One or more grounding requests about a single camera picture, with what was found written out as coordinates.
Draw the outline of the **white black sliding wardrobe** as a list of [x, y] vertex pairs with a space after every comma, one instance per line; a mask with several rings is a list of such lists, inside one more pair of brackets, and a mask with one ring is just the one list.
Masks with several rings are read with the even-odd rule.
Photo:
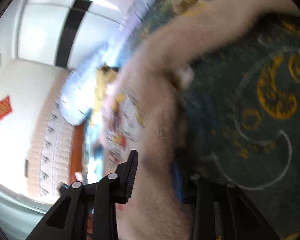
[[0, 74], [11, 59], [72, 69], [117, 33], [135, 0], [10, 0], [0, 12]]

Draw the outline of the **fluffy pink yellow sweater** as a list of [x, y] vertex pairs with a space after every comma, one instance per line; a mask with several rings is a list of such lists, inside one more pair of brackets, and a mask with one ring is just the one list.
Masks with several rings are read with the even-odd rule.
[[129, 143], [139, 155], [132, 197], [116, 206], [121, 239], [189, 239], [191, 211], [172, 186], [171, 163], [183, 123], [170, 76], [243, 36], [268, 12], [300, 15], [292, 0], [212, 0], [156, 30], [122, 68], [105, 102], [107, 128], [116, 122], [114, 103], [130, 95], [142, 125], [137, 140]]

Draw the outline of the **mustard yellow knit sweater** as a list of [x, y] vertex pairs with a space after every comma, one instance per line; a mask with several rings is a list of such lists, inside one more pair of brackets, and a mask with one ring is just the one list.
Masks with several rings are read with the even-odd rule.
[[94, 91], [94, 107], [91, 110], [91, 116], [89, 124], [91, 127], [97, 125], [98, 114], [101, 111], [102, 102], [107, 92], [107, 85], [112, 83], [119, 72], [119, 68], [109, 67], [106, 64], [103, 64], [100, 68], [96, 69], [96, 86]]

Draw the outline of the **light blue floral duvet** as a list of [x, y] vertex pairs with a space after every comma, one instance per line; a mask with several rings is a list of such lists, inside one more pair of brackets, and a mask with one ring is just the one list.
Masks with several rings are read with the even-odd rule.
[[59, 107], [71, 125], [83, 123], [94, 107], [95, 70], [115, 66], [134, 29], [157, 0], [76, 0], [63, 25], [55, 64], [69, 70]]

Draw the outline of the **red diamond wall decoration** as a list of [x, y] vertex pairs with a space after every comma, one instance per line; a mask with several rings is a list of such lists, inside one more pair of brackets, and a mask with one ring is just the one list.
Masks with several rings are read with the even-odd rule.
[[0, 120], [12, 112], [10, 96], [6, 96], [0, 101]]

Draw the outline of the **teal floral bed sheet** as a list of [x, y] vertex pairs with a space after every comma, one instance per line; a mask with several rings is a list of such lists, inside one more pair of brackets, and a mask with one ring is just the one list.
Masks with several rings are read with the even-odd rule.
[[[155, 2], [120, 51], [117, 77], [156, 30], [209, 1]], [[292, 1], [300, 10], [300, 0]], [[107, 128], [104, 106], [115, 81], [100, 111], [105, 174], [127, 161], [142, 125], [130, 95], [114, 103], [116, 122]], [[237, 185], [279, 239], [300, 239], [300, 15], [263, 14], [243, 36], [197, 56], [170, 81], [183, 123], [171, 175], [177, 162], [189, 174]]]

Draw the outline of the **wooden bed frame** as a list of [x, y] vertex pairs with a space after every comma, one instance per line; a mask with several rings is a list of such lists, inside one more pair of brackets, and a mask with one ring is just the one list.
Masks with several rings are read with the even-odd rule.
[[74, 127], [74, 137], [69, 166], [69, 182], [77, 181], [75, 173], [82, 172], [82, 144], [84, 139], [84, 124]]

